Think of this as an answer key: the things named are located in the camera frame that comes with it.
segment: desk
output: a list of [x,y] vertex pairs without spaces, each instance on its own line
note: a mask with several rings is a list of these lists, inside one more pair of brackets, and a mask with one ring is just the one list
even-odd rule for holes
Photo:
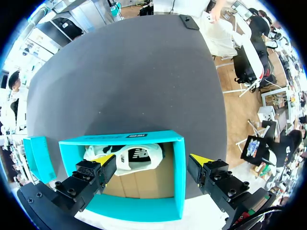
[[[287,119],[287,123],[293,123],[295,120],[296,115],[299,113],[299,101],[297,101],[297,93],[293,92],[290,89],[290,86],[287,85],[287,87],[281,88],[281,89],[277,89],[277,90],[273,90],[270,92],[265,92],[261,94],[262,97],[262,103],[263,106],[266,106],[266,102],[265,102],[265,97],[269,96],[269,95],[273,95],[273,94],[277,94],[280,92],[285,92],[286,96],[287,96],[287,104],[288,104],[288,119]],[[295,106],[291,106],[291,96],[295,96]]]
[[[33,77],[28,136],[45,136],[58,180],[58,141],[83,135],[174,130],[186,159],[226,158],[226,117],[211,54],[177,15],[107,25],[65,46]],[[187,173],[186,198],[201,192]]]
[[20,170],[21,174],[26,176],[29,179],[29,181],[31,181],[33,184],[36,184],[37,179],[33,178],[24,155],[21,152],[19,152],[17,148],[18,145],[23,144],[23,139],[26,138],[27,135],[10,134],[7,137],[9,138],[9,142],[12,144],[11,151],[13,155],[17,159],[18,164],[22,166]]

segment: monitor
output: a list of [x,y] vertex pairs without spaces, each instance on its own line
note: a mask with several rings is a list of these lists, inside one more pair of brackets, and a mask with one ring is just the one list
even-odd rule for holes
[[241,2],[235,1],[235,3],[231,6],[232,9],[237,11],[237,13],[246,21],[251,16],[253,16],[252,12],[248,10]]

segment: shoe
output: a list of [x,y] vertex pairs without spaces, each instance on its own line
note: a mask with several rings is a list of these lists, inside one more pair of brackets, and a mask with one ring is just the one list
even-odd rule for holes
[[109,154],[116,155],[116,176],[155,169],[163,159],[158,144],[90,146],[83,158],[93,161]]

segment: new balance logo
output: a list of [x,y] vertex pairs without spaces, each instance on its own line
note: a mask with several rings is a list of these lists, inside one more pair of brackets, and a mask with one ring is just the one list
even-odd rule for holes
[[145,149],[135,149],[135,152],[133,154],[132,158],[143,158],[143,157],[148,157],[147,150]]

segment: person's hand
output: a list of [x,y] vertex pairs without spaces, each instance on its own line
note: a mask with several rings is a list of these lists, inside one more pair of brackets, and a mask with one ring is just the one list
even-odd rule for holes
[[219,7],[213,7],[210,14],[213,20],[213,22],[211,23],[217,23],[217,21],[220,19],[221,16],[221,9]]
[[297,124],[298,124],[298,116],[297,115],[295,116],[293,124],[294,124],[294,129],[297,129]]

